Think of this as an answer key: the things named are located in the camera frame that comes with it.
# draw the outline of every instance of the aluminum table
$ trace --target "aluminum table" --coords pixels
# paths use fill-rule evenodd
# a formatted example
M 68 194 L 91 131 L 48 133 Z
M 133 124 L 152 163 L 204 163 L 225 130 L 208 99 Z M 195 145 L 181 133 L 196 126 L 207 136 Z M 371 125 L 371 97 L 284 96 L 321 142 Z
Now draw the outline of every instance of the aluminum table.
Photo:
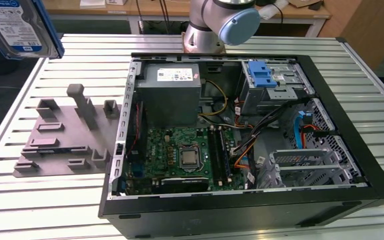
M 0 240 L 123 239 L 97 218 L 104 174 L 14 178 L 13 166 L 38 113 L 40 98 L 73 105 L 69 84 L 99 105 L 123 102 L 132 52 L 180 53 L 180 35 L 65 34 L 63 59 L 40 59 L 0 126 Z M 309 55 L 384 169 L 384 85 L 345 43 L 333 38 L 253 37 L 228 53 Z M 384 205 L 324 227 L 273 229 L 177 239 L 384 239 Z

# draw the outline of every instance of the green motherboard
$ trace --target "green motherboard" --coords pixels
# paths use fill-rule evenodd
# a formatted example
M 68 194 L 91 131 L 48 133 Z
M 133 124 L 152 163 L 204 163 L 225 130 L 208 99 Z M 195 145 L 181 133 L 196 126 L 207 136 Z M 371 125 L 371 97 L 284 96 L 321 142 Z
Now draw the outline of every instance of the green motherboard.
M 228 184 L 213 183 L 208 131 L 207 128 L 151 128 L 147 133 L 144 177 L 201 177 L 209 179 L 208 191 L 241 190 L 240 172 L 232 174 Z M 233 133 L 229 128 L 221 132 L 229 150 L 235 146 Z

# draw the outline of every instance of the blue drive bay latch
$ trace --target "blue drive bay latch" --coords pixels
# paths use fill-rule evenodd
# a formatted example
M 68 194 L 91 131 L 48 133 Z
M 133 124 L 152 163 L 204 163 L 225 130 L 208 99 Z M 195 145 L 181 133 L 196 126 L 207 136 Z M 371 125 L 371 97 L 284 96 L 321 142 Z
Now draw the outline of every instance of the blue drive bay latch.
M 249 61 L 248 72 L 256 88 L 275 88 L 279 84 L 272 80 L 271 69 L 264 61 Z

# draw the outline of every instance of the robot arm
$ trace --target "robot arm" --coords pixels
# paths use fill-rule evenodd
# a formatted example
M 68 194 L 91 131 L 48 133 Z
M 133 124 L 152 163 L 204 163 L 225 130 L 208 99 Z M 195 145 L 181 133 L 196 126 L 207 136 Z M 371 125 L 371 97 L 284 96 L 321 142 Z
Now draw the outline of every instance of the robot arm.
M 255 0 L 193 0 L 183 38 L 188 53 L 220 53 L 224 44 L 239 45 L 255 34 L 260 15 Z

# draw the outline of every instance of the hard drive label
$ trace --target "hard drive label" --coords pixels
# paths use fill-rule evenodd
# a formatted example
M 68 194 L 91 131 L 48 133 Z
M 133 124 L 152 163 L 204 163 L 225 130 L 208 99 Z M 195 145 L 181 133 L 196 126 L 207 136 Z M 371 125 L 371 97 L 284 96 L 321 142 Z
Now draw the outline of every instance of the hard drive label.
M 0 0 L 0 34 L 17 51 L 38 52 L 43 44 L 22 14 L 24 9 L 16 0 Z

